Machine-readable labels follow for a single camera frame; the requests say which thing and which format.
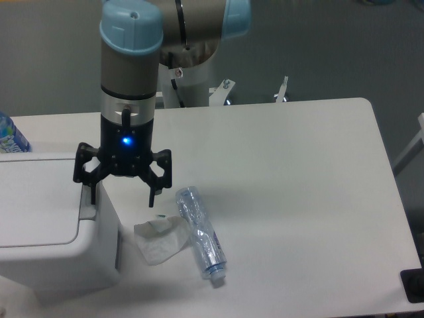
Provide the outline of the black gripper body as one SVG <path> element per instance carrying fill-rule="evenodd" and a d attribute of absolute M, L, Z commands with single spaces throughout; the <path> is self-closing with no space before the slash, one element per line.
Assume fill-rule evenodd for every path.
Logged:
<path fill-rule="evenodd" d="M 155 173 L 150 165 L 152 158 L 151 120 L 143 125 L 124 129 L 121 125 L 101 117 L 101 144 L 97 157 L 100 165 L 97 176 L 104 178 L 114 176 L 138 176 L 153 178 Z"/>

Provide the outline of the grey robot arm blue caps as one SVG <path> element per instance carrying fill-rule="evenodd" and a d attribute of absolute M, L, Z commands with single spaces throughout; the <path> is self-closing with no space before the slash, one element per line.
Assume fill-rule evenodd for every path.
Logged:
<path fill-rule="evenodd" d="M 80 143 L 74 181 L 97 202 L 107 176 L 138 177 L 150 198 L 172 186 L 172 153 L 152 151 L 158 74 L 165 67 L 178 107 L 208 103 L 190 80 L 222 40 L 245 35 L 249 1 L 104 1 L 101 35 L 100 145 Z"/>

